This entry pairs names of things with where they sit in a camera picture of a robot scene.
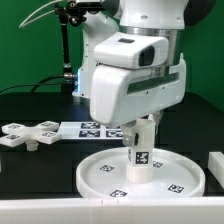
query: round tray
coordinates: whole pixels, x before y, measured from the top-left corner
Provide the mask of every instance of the round tray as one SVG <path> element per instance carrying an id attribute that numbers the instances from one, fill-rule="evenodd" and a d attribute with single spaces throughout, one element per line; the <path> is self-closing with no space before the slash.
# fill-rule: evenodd
<path id="1" fill-rule="evenodd" d="M 128 148 L 115 148 L 93 154 L 76 171 L 80 194 L 86 198 L 131 197 L 164 198 L 202 196 L 205 175 L 190 159 L 153 149 L 153 178 L 136 184 L 126 178 Z"/>

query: white cross-shaped piece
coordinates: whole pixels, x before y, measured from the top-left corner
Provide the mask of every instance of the white cross-shaped piece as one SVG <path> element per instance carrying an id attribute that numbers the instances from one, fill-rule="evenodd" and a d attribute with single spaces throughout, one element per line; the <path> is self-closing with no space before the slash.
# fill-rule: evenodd
<path id="1" fill-rule="evenodd" d="M 27 144 L 34 144 L 41 142 L 45 144 L 52 144 L 61 139 L 61 134 L 56 131 L 59 124 L 46 121 L 34 127 L 26 127 L 21 124 L 12 123 L 2 127 L 2 131 L 8 134 L 0 138 L 0 144 L 9 147 L 16 147 L 26 142 Z"/>

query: green wall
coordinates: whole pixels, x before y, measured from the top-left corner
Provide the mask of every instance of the green wall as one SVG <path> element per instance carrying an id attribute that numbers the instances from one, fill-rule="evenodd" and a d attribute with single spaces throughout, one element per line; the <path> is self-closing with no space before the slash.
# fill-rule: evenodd
<path id="1" fill-rule="evenodd" d="M 12 85 L 36 83 L 62 73 L 62 47 L 58 18 L 52 14 L 23 29 L 19 24 L 48 0 L 7 0 L 0 14 L 0 90 Z M 182 49 L 187 61 L 188 92 L 197 93 L 224 111 L 224 1 L 217 0 L 213 11 L 194 27 L 187 27 Z M 82 34 L 69 28 L 74 70 L 82 60 Z M 13 91 L 29 91 L 30 87 Z M 41 91 L 58 91 L 41 87 Z"/>

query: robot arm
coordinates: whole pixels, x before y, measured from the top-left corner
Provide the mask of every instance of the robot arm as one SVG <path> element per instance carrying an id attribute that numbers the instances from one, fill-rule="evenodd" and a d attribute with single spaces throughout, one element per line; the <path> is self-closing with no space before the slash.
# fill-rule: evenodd
<path id="1" fill-rule="evenodd" d="M 187 0 L 124 0 L 122 32 L 95 48 L 91 116 L 116 127 L 180 102 L 186 65 L 178 52 Z"/>

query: black table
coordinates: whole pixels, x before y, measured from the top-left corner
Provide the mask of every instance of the black table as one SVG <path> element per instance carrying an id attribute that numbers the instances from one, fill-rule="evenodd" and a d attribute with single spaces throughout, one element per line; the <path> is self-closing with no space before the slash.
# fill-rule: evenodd
<path id="1" fill-rule="evenodd" d="M 89 107 L 72 96 L 52 93 L 0 95 L 0 125 L 12 122 L 34 126 L 44 121 L 89 121 Z M 165 110 L 156 147 L 194 160 L 206 174 L 206 196 L 224 190 L 208 171 L 209 152 L 224 152 L 224 113 L 195 94 Z M 121 140 L 62 140 L 40 144 L 36 152 L 26 146 L 0 145 L 0 199 L 80 197 L 75 184 L 79 162 L 97 151 L 121 147 Z"/>

